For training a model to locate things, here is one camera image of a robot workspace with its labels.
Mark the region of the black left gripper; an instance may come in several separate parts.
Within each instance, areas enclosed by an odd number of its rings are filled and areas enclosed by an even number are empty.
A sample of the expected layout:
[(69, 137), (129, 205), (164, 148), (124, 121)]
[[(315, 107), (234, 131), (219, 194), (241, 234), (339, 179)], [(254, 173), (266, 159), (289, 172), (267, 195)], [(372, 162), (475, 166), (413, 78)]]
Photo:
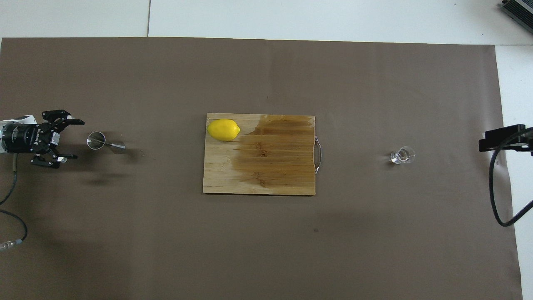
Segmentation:
[(57, 133), (69, 125), (85, 125), (85, 122), (73, 118), (66, 110), (49, 110), (42, 112), (46, 123), (30, 125), (22, 123), (1, 124), (1, 150), (8, 153), (33, 153), (32, 165), (59, 169), (68, 160), (78, 159), (75, 154), (58, 152)]

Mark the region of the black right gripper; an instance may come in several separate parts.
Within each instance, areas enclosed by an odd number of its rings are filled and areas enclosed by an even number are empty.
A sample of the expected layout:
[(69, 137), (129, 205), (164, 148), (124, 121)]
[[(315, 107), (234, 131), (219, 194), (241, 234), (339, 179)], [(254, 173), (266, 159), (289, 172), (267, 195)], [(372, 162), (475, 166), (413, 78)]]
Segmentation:
[(533, 127), (527, 128), (526, 125), (511, 125), (485, 131), (483, 138), (478, 141), (478, 150), (480, 152), (493, 151), (509, 137), (509, 140), (502, 150), (514, 150), (516, 152), (529, 152), (533, 155)]

